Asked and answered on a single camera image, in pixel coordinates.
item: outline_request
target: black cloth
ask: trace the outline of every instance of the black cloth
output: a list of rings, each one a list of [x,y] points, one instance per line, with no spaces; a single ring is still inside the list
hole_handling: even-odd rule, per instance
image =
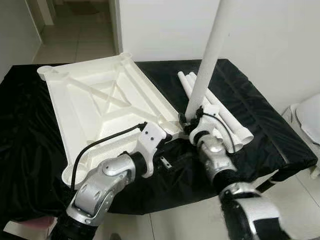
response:
[[[177,73],[197,73],[199,60],[138,62],[137,65],[178,112],[188,98]],[[59,216],[70,201],[61,180],[66,155],[40,65],[13,66],[0,85],[0,227],[7,220]],[[313,166],[316,156],[230,61],[218,61],[209,88],[254,135],[231,155],[247,181],[279,170],[282,181]],[[158,160],[164,156],[168,171]],[[145,214],[197,202],[216,195],[195,148],[178,139],[164,145],[154,159],[152,177],[137,179],[114,199],[110,212]]]

